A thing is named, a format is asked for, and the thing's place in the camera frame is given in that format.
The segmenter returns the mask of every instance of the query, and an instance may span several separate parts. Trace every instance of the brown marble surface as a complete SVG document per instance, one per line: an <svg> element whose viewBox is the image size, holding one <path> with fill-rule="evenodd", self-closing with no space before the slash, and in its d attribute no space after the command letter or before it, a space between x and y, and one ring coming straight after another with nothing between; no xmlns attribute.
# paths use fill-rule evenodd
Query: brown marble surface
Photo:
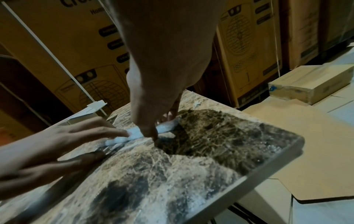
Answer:
<svg viewBox="0 0 354 224"><path fill-rule="evenodd" d="M0 223L183 223L299 136L186 91L170 133L110 147L94 169L2 202ZM131 128L129 105L109 119ZM97 149L84 144L62 159Z"/></svg>

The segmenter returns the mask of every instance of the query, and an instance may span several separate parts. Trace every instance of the marble tabletop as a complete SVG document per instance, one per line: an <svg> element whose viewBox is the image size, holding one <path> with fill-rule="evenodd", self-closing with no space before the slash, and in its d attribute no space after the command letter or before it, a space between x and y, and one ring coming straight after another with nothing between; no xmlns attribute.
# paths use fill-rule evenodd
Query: marble tabletop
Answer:
<svg viewBox="0 0 354 224"><path fill-rule="evenodd" d="M189 91L179 116L175 130L156 142L112 146L94 168L3 201L0 223L184 223L286 147L303 144L296 134ZM108 120L134 126L129 104ZM98 142L61 159L97 150Z"/></svg>

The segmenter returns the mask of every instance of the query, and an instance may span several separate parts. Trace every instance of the circular grille drawing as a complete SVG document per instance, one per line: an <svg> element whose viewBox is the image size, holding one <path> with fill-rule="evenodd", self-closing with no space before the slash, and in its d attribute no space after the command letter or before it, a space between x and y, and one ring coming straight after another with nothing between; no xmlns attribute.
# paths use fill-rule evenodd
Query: circular grille drawing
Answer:
<svg viewBox="0 0 354 224"><path fill-rule="evenodd" d="M119 85L110 81L93 81L84 86L86 91L91 95L95 101L104 100L107 105L103 108L106 114L110 114L116 109L129 103L129 95ZM80 104L82 108L86 108L88 104L92 103L90 98L81 91Z"/></svg>
<svg viewBox="0 0 354 224"><path fill-rule="evenodd" d="M253 40L250 20L244 15L234 16L226 33L229 49L238 55L245 53Z"/></svg>

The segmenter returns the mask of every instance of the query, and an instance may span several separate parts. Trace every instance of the air cooler illustration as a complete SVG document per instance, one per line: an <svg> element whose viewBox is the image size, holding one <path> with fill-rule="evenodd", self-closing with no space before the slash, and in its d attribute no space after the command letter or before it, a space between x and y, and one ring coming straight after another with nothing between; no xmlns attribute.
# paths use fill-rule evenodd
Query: air cooler illustration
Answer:
<svg viewBox="0 0 354 224"><path fill-rule="evenodd" d="M76 75L75 79L95 101L104 100L107 103L103 108L107 114L129 103L126 79L114 65L88 70ZM77 108L78 111L92 103L73 80L69 80L59 87L56 94L60 96L61 100L65 100Z"/></svg>
<svg viewBox="0 0 354 224"><path fill-rule="evenodd" d="M227 50L227 61L238 89L255 80L257 75L257 43L252 4L230 8L221 16L219 29Z"/></svg>

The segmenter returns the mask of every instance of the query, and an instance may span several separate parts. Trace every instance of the person's left hand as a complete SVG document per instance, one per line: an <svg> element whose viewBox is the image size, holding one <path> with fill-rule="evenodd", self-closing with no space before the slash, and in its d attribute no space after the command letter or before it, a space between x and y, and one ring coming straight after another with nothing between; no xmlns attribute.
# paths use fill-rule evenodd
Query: person's left hand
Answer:
<svg viewBox="0 0 354 224"><path fill-rule="evenodd" d="M94 165L101 151L66 161L57 159L83 143L100 138L128 137L101 117L68 126L54 126L0 147L0 200L12 198Z"/></svg>

